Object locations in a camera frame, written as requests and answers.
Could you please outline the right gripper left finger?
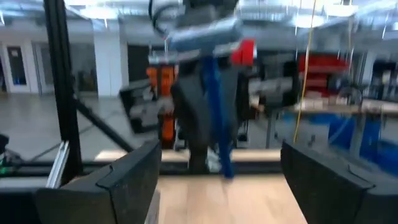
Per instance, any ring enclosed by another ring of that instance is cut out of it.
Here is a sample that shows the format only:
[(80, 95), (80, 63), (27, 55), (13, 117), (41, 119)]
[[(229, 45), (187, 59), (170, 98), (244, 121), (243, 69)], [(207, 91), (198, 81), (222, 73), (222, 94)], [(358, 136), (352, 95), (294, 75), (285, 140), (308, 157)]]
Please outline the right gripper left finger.
[(161, 163), (157, 140), (59, 189), (39, 189), (42, 224), (144, 224)]

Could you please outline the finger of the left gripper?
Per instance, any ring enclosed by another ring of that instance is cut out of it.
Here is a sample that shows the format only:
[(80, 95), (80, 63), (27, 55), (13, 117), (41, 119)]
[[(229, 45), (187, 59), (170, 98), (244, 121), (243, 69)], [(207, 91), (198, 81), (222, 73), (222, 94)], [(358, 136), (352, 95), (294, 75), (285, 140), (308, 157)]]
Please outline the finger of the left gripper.
[(238, 129), (249, 111), (248, 77), (235, 68), (221, 71), (226, 128), (233, 147), (237, 146)]
[(188, 168), (192, 174), (209, 172), (206, 159), (208, 148), (215, 145), (211, 118), (203, 80), (198, 74), (179, 75), (170, 92), (174, 115), (188, 141), (190, 158)]

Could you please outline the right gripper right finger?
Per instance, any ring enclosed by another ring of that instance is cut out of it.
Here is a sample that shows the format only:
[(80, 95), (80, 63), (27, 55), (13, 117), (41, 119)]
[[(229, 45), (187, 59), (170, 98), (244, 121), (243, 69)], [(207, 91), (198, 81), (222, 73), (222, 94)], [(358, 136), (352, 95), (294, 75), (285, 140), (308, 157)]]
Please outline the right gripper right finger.
[(283, 142), (280, 163), (308, 224), (398, 224), (398, 177), (370, 162)]

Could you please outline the blue toothbrush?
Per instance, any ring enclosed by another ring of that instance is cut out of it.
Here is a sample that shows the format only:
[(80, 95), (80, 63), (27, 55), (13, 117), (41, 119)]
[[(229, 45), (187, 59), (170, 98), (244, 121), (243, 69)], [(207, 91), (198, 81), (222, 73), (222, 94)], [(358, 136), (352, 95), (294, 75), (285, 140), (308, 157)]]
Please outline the blue toothbrush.
[(221, 170), (227, 179), (232, 179), (234, 172), (230, 158), (231, 138), (226, 124), (218, 62), (214, 56), (204, 56), (202, 63), (203, 80), (207, 91), (212, 130), (218, 143)]

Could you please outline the red plastic crate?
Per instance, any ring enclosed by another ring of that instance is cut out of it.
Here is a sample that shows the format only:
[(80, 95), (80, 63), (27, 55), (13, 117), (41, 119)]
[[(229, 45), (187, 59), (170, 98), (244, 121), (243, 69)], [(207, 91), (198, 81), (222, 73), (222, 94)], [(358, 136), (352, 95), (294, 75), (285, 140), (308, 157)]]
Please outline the red plastic crate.
[(254, 39), (243, 39), (238, 48), (231, 54), (233, 65), (252, 66), (256, 55), (256, 42)]

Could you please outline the orange storage bin rack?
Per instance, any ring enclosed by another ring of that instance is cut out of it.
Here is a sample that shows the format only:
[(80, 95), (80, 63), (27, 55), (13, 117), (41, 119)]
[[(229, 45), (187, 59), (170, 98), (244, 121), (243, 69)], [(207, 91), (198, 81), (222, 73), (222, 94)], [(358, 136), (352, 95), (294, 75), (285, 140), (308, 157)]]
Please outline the orange storage bin rack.
[(173, 65), (150, 65), (146, 74), (151, 87), (155, 90), (156, 103), (159, 106), (159, 139), (162, 149), (172, 149), (176, 138), (174, 108), (170, 88), (175, 80)]

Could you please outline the blue storage crates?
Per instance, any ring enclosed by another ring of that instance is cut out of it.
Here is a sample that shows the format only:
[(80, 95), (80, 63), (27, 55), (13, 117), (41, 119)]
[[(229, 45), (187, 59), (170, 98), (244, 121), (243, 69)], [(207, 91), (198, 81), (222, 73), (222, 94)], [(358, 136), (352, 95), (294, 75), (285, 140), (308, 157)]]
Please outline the blue storage crates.
[[(325, 124), (329, 127), (328, 142), (347, 151), (351, 146), (354, 131), (354, 118), (344, 118), (335, 114), (318, 114), (310, 117), (312, 124)], [(382, 139), (381, 122), (367, 119), (360, 146), (360, 157), (377, 164), (381, 170), (398, 176), (398, 142)]]

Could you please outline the wooden workbench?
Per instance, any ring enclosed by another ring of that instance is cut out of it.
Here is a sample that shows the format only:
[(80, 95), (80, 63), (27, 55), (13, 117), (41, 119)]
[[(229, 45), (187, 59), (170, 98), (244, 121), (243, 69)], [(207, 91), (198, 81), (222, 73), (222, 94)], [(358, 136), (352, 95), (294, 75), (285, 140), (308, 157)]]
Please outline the wooden workbench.
[(300, 116), (305, 114), (325, 113), (325, 114), (350, 114), (356, 116), (354, 122), (353, 135), (351, 137), (351, 145), (349, 151), (351, 154), (360, 154), (361, 142), (363, 139), (364, 127), (366, 125), (367, 116), (378, 116), (382, 119), (384, 116), (398, 118), (398, 103), (391, 103), (377, 100), (365, 100), (360, 105), (343, 105), (343, 104), (324, 104), (322, 98), (319, 99), (304, 99), (293, 106), (286, 106), (279, 109), (268, 109), (271, 117), (268, 121), (267, 127), (267, 144), (269, 138), (274, 134), (274, 139), (279, 139), (276, 132), (272, 132), (275, 127), (276, 116), (280, 111), (289, 111), (297, 113), (297, 124), (300, 122)]

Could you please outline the black device with green light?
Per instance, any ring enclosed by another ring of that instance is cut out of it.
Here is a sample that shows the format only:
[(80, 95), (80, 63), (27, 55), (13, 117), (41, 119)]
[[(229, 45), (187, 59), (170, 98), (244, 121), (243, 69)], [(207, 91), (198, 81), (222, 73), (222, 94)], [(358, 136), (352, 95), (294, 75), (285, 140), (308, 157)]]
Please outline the black device with green light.
[(9, 137), (0, 133), (0, 175), (16, 172), (24, 163), (17, 152), (7, 148)]

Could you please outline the silver aluminium bracket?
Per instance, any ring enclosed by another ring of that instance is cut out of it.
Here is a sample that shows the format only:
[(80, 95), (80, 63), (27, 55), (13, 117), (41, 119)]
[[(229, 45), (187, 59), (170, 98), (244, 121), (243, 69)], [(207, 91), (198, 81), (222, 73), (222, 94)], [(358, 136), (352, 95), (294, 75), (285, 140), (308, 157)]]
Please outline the silver aluminium bracket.
[(69, 155), (69, 150), (69, 142), (62, 142), (53, 162), (50, 174), (48, 176), (46, 188), (56, 189), (60, 187), (63, 171), (65, 170)]

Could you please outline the black aluminium frame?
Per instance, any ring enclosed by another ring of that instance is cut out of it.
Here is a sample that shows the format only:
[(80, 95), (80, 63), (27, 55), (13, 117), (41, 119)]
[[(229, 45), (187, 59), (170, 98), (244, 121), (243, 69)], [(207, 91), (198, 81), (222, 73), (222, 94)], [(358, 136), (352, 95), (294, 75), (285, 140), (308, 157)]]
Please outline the black aluminium frame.
[[(58, 113), (58, 124), (62, 144), (69, 143), (68, 155), (61, 155), (61, 162), (64, 165), (62, 171), (56, 171), (57, 177), (61, 178), (61, 183), (65, 184), (79, 175), (89, 174), (105, 165), (110, 161), (89, 161), (83, 162), (81, 159), (80, 135), (78, 134), (77, 111), (83, 112), (100, 131), (110, 140), (127, 152), (137, 150), (125, 141), (115, 130), (108, 126), (99, 116), (94, 114), (82, 102), (78, 101), (72, 90), (70, 44), (67, 34), (66, 7), (64, 0), (44, 0), (44, 11), (47, 26), (47, 37), (49, 38), (50, 61), (53, 68), (53, 78), (55, 84), (55, 102)], [(0, 178), (16, 177), (45, 177), (50, 176), (50, 162), (20, 162), (4, 163), (0, 162)], [(162, 161), (160, 163), (159, 175), (191, 175), (185, 161)], [(265, 175), (282, 173), (280, 160), (264, 160), (249, 158), (248, 161), (233, 162), (235, 174), (239, 175)]]

